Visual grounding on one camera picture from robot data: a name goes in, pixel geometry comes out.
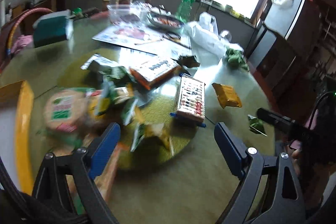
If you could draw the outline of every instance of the round table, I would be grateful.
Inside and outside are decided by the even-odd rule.
[[[11,60],[0,76],[0,86],[27,80],[34,92],[30,122],[31,165],[35,177],[48,147],[37,134],[44,124],[46,100],[58,89],[66,68],[93,50],[112,49],[112,60],[128,66],[146,53],[120,48],[91,38],[108,27],[107,19],[83,19],[73,23],[69,41],[35,49],[26,49]],[[158,168],[146,171],[118,171],[110,195],[109,207],[120,223],[214,223],[230,201],[239,181],[234,177],[213,137],[214,124],[224,122],[247,147],[264,155],[274,154],[274,130],[265,125],[267,137],[249,131],[247,115],[260,107],[270,108],[268,100],[253,76],[243,70],[231,70],[225,62],[192,43],[201,66],[194,77],[206,84],[206,128],[199,128],[181,153]],[[231,85],[241,99],[242,108],[222,109],[211,83]],[[166,93],[174,92],[165,88]],[[262,177],[250,213],[257,207],[266,178]]]

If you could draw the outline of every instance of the yellow snack bag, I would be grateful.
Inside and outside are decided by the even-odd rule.
[[[212,86],[215,89],[218,102],[222,108],[226,106],[242,107],[240,98],[232,86],[217,83],[213,83]]]

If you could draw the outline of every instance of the snack package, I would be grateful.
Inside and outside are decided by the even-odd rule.
[[[117,62],[102,57],[100,54],[94,54],[84,63],[83,66],[81,66],[81,69],[89,69],[93,72],[99,72],[106,68],[116,66],[118,66]]]
[[[186,74],[181,75],[176,111],[171,115],[205,127],[204,88],[203,82]]]
[[[85,122],[88,99],[86,93],[63,90],[54,94],[44,108],[47,129],[56,132],[73,133]]]
[[[123,110],[121,111],[120,116],[121,116],[124,126],[128,125],[131,122],[135,114],[134,109],[137,105],[137,102],[138,102],[138,99],[132,97],[126,102]]]
[[[115,88],[115,92],[116,92],[116,95],[113,100],[114,105],[120,105],[134,96],[129,93],[128,88],[125,86],[120,87],[120,88]]]
[[[174,60],[155,56],[140,65],[129,68],[129,70],[141,85],[150,90],[154,84],[172,75],[179,68],[179,64]]]
[[[252,115],[247,115],[247,117],[250,122],[250,126],[249,126],[250,131],[253,132],[254,134],[261,134],[267,137],[265,133],[263,121]]]
[[[148,124],[142,123],[137,124],[136,129],[134,131],[133,143],[131,146],[131,152],[134,152],[135,149],[139,146],[142,141],[145,141],[147,138],[157,138],[160,140],[162,145],[170,150],[172,155],[174,155],[174,149],[171,141],[171,137],[167,132],[167,128],[164,123],[157,124]]]
[[[97,74],[98,80],[113,81],[116,86],[125,86],[127,83],[135,83],[135,79],[124,66],[119,66],[115,61],[102,57],[100,54],[92,55],[81,69],[90,70]]]
[[[232,86],[216,83],[213,83],[212,86],[215,89],[218,102],[222,108],[225,108],[226,106],[242,107],[240,98]]]

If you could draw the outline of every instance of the green vegetables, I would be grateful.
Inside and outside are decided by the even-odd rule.
[[[250,71],[241,51],[228,48],[225,55],[227,63],[231,68],[237,69],[240,67],[246,71]]]

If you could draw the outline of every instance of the green snack bag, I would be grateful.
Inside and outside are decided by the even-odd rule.
[[[145,124],[137,123],[135,130],[134,130],[133,142],[132,142],[132,146],[130,150],[131,152],[134,152],[135,149],[137,149],[137,147],[141,143],[141,141],[145,138],[144,129],[145,129]]]
[[[263,122],[257,117],[253,117],[252,115],[247,115],[247,117],[250,121],[249,130],[254,134],[262,134],[267,137]]]
[[[134,109],[137,105],[137,102],[137,98],[130,98],[129,100],[127,100],[123,110],[121,111],[120,117],[123,120],[124,126],[128,125],[131,122],[132,117],[134,116]]]
[[[102,75],[103,81],[112,81],[116,87],[125,86],[127,83],[136,83],[134,77],[123,66],[107,68],[99,73]]]

